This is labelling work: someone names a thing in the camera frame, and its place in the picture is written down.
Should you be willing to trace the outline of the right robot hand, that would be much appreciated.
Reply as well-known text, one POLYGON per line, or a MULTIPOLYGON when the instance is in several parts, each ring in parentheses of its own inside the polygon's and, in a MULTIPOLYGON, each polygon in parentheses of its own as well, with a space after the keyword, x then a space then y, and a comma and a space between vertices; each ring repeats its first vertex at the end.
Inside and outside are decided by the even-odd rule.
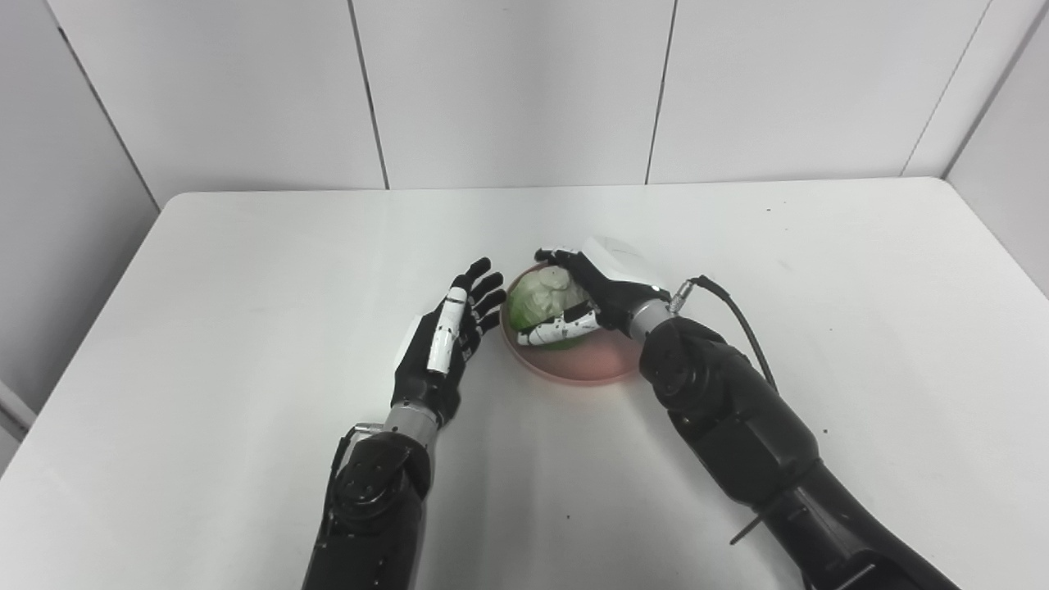
POLYGON ((517 345, 561 343, 599 329, 619 331, 633 340, 644 341, 656 326, 675 317, 671 292, 627 243, 597 236, 585 240, 579 250, 538 249, 534 259, 565 270, 588 299, 536 326, 518 331, 517 345))

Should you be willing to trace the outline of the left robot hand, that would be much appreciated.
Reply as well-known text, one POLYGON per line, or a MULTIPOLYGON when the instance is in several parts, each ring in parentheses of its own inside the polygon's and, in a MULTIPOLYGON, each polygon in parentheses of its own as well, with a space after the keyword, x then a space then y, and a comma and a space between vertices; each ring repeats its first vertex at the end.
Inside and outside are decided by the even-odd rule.
POLYGON ((438 427, 461 408, 461 379, 484 336, 501 324, 504 275, 481 257, 450 285, 438 305, 420 317, 394 373, 391 406, 434 415, 438 427))

